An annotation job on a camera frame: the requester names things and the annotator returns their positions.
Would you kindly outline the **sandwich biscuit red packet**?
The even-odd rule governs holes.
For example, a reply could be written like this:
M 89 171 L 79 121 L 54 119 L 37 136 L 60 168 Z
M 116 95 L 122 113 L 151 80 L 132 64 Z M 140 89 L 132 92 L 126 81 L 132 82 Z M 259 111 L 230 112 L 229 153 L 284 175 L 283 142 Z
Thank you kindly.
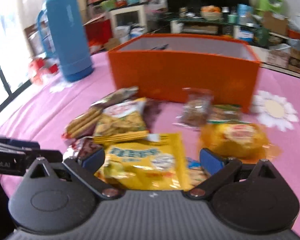
M 70 121 L 62 134 L 62 138 L 76 139 L 87 133 L 89 129 L 95 127 L 102 112 L 103 109 L 100 107 L 90 107 L 85 113 Z

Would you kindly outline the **orange storage box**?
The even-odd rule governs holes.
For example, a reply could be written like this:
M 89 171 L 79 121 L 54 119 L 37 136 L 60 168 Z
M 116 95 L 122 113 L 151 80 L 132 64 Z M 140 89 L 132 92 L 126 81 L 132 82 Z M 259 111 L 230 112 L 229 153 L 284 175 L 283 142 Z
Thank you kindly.
M 146 34 L 108 52 L 117 88 L 183 103 L 186 88 L 209 90 L 216 104 L 249 106 L 260 61 L 247 42 L 199 34 Z

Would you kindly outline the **yellow round cake packet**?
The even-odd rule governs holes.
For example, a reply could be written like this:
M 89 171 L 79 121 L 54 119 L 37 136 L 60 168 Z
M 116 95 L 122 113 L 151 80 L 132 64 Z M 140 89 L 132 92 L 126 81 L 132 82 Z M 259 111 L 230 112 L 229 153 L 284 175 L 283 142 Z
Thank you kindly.
M 260 159 L 273 160 L 281 154 L 268 139 L 263 125 L 244 122 L 218 122 L 200 128 L 199 148 L 207 148 L 218 157 L 235 157 L 246 164 Z

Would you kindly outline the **dark brownie clear packet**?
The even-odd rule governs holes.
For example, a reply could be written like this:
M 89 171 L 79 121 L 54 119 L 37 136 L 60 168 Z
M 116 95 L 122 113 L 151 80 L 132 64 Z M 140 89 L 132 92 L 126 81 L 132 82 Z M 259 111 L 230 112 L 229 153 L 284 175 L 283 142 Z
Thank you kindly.
M 143 110 L 142 118 L 148 130 L 151 130 L 153 128 L 156 119 L 160 115 L 161 111 L 162 111 L 161 101 L 147 99 L 147 102 Z

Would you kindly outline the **blue thermos jug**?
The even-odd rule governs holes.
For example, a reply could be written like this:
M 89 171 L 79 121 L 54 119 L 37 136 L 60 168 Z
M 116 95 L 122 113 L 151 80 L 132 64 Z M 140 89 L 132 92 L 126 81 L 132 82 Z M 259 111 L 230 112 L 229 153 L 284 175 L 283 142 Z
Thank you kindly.
M 45 44 L 42 17 L 47 18 L 54 50 Z M 59 71 L 66 81 L 75 82 L 93 72 L 93 63 L 77 0 L 44 0 L 37 16 L 37 29 L 47 57 L 59 59 Z

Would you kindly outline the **yellow egg pie packet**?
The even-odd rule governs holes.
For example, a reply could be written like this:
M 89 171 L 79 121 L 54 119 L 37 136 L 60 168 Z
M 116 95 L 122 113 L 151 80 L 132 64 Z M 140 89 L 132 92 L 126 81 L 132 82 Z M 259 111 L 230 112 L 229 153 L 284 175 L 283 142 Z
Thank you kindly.
M 157 141 L 118 142 L 105 149 L 98 179 L 129 190 L 188 190 L 191 187 L 181 135 L 159 134 Z

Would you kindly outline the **green edged snack packet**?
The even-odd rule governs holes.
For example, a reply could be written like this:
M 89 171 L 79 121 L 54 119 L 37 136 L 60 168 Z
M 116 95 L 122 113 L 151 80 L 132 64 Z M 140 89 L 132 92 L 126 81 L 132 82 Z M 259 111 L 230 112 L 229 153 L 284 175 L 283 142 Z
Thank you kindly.
M 241 107 L 239 105 L 213 105 L 207 118 L 209 123 L 238 121 L 241 119 Z

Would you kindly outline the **fruit bowl with oranges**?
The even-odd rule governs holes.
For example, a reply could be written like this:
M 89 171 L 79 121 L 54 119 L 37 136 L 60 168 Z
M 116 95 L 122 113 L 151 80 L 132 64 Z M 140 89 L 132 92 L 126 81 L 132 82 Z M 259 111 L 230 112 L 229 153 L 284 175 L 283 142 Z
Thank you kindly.
M 207 21 L 216 21 L 222 18 L 220 7 L 214 5 L 201 7 L 200 14 Z

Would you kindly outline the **blue chocolate chip cookie packet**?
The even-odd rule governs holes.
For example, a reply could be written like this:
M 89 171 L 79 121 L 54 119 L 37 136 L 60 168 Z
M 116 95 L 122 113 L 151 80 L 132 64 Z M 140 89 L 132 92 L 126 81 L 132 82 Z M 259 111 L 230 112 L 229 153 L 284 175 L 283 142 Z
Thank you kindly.
M 202 169 L 200 162 L 192 158 L 186 158 L 187 170 L 191 186 L 197 186 L 207 180 L 208 175 Z

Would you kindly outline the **white small glass cabinet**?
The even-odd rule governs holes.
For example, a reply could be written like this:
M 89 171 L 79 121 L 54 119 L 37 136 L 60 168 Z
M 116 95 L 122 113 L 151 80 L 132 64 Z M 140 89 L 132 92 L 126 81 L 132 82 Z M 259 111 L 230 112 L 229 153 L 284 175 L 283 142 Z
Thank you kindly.
M 109 12 L 111 30 L 123 25 L 138 24 L 147 31 L 147 17 L 145 4 L 128 5 L 113 9 Z

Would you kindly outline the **brown granola clear packet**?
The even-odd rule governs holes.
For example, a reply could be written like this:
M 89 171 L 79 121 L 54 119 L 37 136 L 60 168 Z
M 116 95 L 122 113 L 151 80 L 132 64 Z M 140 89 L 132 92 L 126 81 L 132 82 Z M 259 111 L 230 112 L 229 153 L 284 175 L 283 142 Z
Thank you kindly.
M 210 114 L 213 94 L 208 89 L 183 88 L 187 93 L 187 102 L 180 116 L 176 117 L 174 125 L 199 129 L 207 122 Z

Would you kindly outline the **brown soft cookie packet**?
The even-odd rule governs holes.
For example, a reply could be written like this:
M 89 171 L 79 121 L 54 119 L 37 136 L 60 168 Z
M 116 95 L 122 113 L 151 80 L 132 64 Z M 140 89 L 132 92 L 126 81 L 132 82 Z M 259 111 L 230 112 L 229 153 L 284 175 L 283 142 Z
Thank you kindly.
M 70 144 L 70 146 L 63 154 L 63 159 L 86 159 L 87 157 L 91 156 L 101 149 L 102 146 L 94 143 L 91 137 L 83 137 L 81 139 L 75 140 Z

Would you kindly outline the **yellow green cracker packet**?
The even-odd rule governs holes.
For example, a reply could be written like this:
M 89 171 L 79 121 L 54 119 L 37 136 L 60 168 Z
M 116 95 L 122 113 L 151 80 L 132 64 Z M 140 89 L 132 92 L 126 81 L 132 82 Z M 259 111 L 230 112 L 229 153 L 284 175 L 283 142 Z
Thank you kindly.
M 107 107 L 95 126 L 93 142 L 106 145 L 145 139 L 150 134 L 142 118 L 147 98 L 137 98 Z

